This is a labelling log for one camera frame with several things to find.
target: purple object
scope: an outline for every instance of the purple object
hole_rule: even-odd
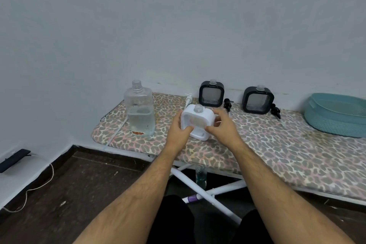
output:
[[[192,196],[189,196],[189,197],[188,197],[188,202],[189,202],[189,203],[192,203],[192,202],[194,202],[194,201],[198,201],[198,199],[197,199],[197,194],[196,194],[196,195],[192,195]]]

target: forearm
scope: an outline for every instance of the forearm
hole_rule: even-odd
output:
[[[89,224],[74,244],[145,243],[175,154],[163,149],[146,172]]]
[[[230,150],[276,244],[353,243],[325,215],[288,187],[244,142],[237,142]]]

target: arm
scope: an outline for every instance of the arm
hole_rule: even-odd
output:
[[[235,156],[250,195],[276,244],[354,243],[324,214],[288,187],[240,138],[234,122],[222,110],[206,131]]]
[[[181,130],[181,112],[167,142],[146,172],[85,228],[74,244],[145,243],[167,186],[170,169],[193,127]]]

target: clear plastic bottle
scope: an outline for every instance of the clear plastic bottle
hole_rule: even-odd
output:
[[[132,88],[124,94],[128,122],[136,136],[152,136],[155,131],[154,100],[152,90],[132,81]]]
[[[202,189],[206,189],[207,171],[203,166],[196,166],[196,184]]]

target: hand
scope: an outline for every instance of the hand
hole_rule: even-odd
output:
[[[218,116],[214,126],[206,126],[205,131],[215,136],[221,144],[232,151],[236,144],[243,142],[236,130],[235,123],[224,110],[213,109],[212,111]]]
[[[193,126],[187,126],[185,130],[181,130],[181,115],[183,110],[178,112],[173,118],[173,122],[170,125],[167,142],[165,143],[165,150],[173,153],[175,156],[185,148],[190,133],[193,131]]]

